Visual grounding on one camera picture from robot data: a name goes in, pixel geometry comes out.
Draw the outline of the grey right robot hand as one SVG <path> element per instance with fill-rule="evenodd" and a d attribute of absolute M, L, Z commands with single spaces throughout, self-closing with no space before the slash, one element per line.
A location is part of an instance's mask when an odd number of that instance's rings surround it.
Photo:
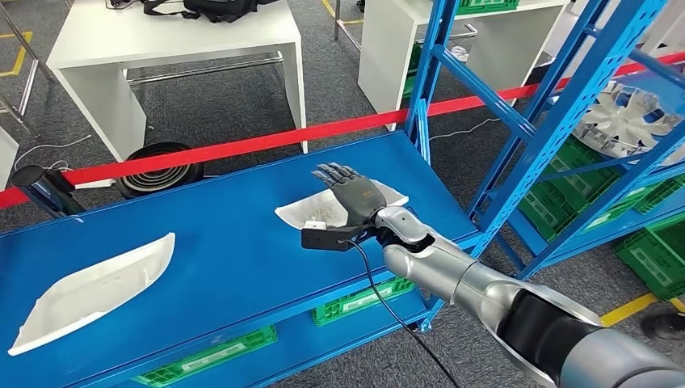
<path fill-rule="evenodd" d="M 347 211 L 346 226 L 362 226 L 388 205 L 380 189 L 366 176 L 336 162 L 318 164 L 311 174 L 320 179 Z"/>

